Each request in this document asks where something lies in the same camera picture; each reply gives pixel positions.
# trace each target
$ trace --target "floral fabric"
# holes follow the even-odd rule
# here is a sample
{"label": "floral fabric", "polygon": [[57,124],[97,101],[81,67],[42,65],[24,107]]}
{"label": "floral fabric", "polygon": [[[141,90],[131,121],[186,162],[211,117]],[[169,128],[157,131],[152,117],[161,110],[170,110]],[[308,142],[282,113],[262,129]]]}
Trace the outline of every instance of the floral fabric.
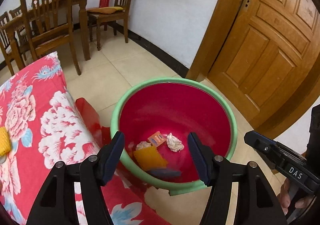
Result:
{"label": "floral fabric", "polygon": [[[19,224],[26,224],[33,202],[54,164],[82,162],[96,154],[102,140],[85,127],[68,93],[57,53],[27,66],[0,87],[0,125],[12,150],[0,164],[0,201]],[[102,187],[115,225],[169,224],[133,193],[120,170]],[[86,225],[80,184],[75,183],[80,225]]]}

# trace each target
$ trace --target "yellow knitted item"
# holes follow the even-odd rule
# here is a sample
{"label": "yellow knitted item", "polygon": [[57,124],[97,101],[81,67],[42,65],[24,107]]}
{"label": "yellow knitted item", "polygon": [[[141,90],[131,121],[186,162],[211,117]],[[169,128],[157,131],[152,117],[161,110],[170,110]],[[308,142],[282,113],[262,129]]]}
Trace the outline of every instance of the yellow knitted item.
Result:
{"label": "yellow knitted item", "polygon": [[11,141],[5,127],[0,127],[0,156],[11,151]]}
{"label": "yellow knitted item", "polygon": [[133,155],[141,169],[144,171],[157,168],[166,168],[168,164],[168,162],[162,158],[161,154],[159,154],[154,146],[134,151]]}

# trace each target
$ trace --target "door panel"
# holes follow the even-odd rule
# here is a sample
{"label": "door panel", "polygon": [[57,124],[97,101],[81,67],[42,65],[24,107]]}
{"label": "door panel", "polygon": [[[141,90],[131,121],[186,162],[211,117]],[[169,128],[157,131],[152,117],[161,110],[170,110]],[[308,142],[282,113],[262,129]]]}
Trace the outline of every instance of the door panel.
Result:
{"label": "door panel", "polygon": [[305,79],[319,41],[311,0],[244,0],[208,79],[257,128]]}

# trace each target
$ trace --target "chair cushion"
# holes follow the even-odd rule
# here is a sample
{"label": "chair cushion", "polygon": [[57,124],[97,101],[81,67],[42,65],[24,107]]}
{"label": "chair cushion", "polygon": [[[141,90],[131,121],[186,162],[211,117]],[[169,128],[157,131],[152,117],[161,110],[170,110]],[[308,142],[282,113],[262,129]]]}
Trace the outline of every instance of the chair cushion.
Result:
{"label": "chair cushion", "polygon": [[104,13],[104,14],[111,14],[111,13],[115,13],[117,11],[123,11],[124,9],[122,7],[119,6],[110,6],[110,7],[93,7],[93,8],[89,8],[87,9],[88,12],[92,12],[92,13]]}

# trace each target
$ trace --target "black baseboard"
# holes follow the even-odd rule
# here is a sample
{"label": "black baseboard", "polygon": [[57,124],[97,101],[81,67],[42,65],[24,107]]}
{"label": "black baseboard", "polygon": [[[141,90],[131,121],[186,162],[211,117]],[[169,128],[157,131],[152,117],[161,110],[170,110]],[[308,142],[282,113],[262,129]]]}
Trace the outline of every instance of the black baseboard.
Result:
{"label": "black baseboard", "polygon": [[[117,31],[123,34],[122,25],[116,24],[116,29]],[[146,49],[155,57],[157,57],[182,78],[186,77],[189,69],[186,66],[184,66],[181,62],[177,61],[174,57],[167,54],[164,50],[160,49],[158,46],[154,45],[153,43],[149,42],[148,40],[144,39],[140,35],[130,30],[128,31],[128,38],[133,40],[135,43],[139,44],[141,47]]]}

